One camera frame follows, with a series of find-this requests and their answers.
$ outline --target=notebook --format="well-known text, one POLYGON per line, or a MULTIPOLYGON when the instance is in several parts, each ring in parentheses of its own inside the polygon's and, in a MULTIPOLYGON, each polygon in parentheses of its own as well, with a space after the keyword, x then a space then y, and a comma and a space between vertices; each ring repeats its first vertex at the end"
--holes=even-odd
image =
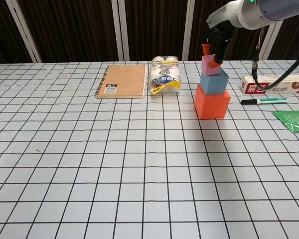
POLYGON ((146 65, 110 65, 96 90, 96 98, 144 97, 146 65))

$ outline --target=blue cube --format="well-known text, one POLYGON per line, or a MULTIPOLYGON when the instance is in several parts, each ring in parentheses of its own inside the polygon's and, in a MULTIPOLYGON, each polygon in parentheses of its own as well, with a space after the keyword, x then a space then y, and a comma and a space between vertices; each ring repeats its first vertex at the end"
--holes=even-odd
POLYGON ((205 76, 201 73, 200 85, 206 95, 220 95, 226 90, 229 76, 223 69, 219 75, 205 76))

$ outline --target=spiral binding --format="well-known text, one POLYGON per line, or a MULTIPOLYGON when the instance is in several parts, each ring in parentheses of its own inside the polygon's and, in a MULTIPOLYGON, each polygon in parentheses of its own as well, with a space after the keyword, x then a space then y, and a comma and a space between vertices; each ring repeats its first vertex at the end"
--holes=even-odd
POLYGON ((106 68, 106 70, 105 70, 105 72, 104 72, 104 75, 103 75, 103 77, 102 77, 102 80, 101 80, 101 82, 100 82, 100 84, 99 84, 99 87, 98 87, 97 90, 96 90, 95 95, 97 95, 97 96, 98 96, 99 93, 101 92, 101 88, 102 88, 103 83, 104 83, 104 81, 105 81, 105 77, 106 77, 106 74, 107 74, 108 70, 109 70, 109 66, 106 68))

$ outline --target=curtain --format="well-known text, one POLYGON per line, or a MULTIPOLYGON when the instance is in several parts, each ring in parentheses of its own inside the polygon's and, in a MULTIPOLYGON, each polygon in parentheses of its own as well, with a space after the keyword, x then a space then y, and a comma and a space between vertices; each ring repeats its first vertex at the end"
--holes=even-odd
POLYGON ((284 20, 269 59, 299 59, 299 16, 284 20))
POLYGON ((181 59, 187 0, 125 0, 130 60, 181 59))
MULTIPOLYGON (((189 60, 201 60, 202 41, 204 38, 205 29, 207 27, 206 20, 208 16, 230 2, 229 0, 213 0, 213 1, 195 1, 195 10, 193 16, 193 25, 191 32, 191 40, 189 47, 189 60)), ((229 48, 226 54, 226 60, 251 60, 254 55, 255 47, 258 42, 260 30, 247 30, 243 28, 236 29, 233 38, 229 44, 229 48)), ((214 37, 211 42, 211 52, 215 53, 218 45, 218 39, 214 37)))
POLYGON ((0 63, 32 62, 5 0, 0 0, 0 63))
POLYGON ((43 62, 118 60, 110 0, 18 0, 43 62))

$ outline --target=marker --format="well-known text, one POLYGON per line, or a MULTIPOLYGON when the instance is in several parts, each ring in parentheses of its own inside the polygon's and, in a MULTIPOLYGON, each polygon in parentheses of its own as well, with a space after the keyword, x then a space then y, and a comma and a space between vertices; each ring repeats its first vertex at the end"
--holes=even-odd
POLYGON ((252 100, 242 100, 242 105, 259 105, 259 104, 279 104, 287 103, 288 99, 286 97, 280 98, 265 98, 265 99, 252 99, 252 100))

